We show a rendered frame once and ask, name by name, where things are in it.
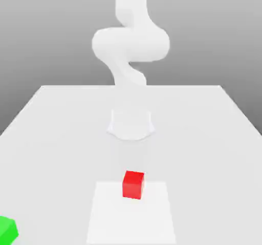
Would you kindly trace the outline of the small red cube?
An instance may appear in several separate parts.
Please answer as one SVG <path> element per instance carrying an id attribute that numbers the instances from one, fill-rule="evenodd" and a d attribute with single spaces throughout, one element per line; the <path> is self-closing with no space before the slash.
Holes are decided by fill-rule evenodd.
<path id="1" fill-rule="evenodd" d="M 122 196 L 141 199 L 144 188 L 144 172 L 126 171 L 122 182 Z"/>

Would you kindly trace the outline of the small green cube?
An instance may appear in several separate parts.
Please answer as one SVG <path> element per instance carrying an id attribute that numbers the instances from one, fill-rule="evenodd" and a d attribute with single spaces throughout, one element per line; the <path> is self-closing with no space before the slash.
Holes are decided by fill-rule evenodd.
<path id="1" fill-rule="evenodd" d="M 14 219 L 0 216 L 0 245 L 12 245 L 18 237 L 18 229 Z"/>

